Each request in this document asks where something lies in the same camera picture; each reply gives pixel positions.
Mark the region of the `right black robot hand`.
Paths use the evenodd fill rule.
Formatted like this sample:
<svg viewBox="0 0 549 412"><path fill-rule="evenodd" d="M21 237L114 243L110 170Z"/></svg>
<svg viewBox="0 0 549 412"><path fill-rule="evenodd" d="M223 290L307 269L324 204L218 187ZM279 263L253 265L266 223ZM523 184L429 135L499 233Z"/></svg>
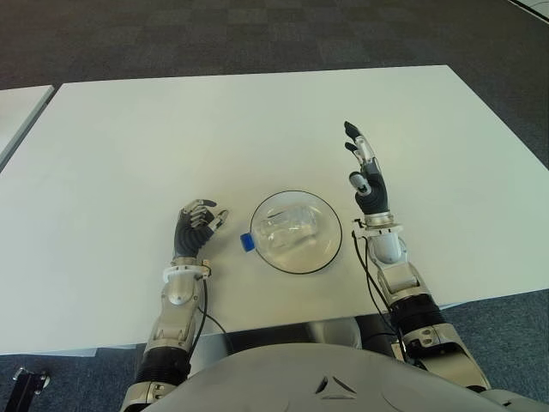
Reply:
<svg viewBox="0 0 549 412"><path fill-rule="evenodd" d="M388 192L374 150L354 124L345 121L344 129L352 140L345 147L359 162L359 170L351 172L348 178L356 203L364 215L389 213Z"/></svg>

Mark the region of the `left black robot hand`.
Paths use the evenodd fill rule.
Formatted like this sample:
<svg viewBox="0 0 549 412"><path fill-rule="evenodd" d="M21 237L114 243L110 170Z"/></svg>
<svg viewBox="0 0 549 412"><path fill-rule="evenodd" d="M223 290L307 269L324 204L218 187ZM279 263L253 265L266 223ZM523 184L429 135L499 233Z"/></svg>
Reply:
<svg viewBox="0 0 549 412"><path fill-rule="evenodd" d="M173 240L173 258L196 258L198 252L225 223L228 210L217 215L211 211L217 205L208 199L196 199L178 214Z"/></svg>

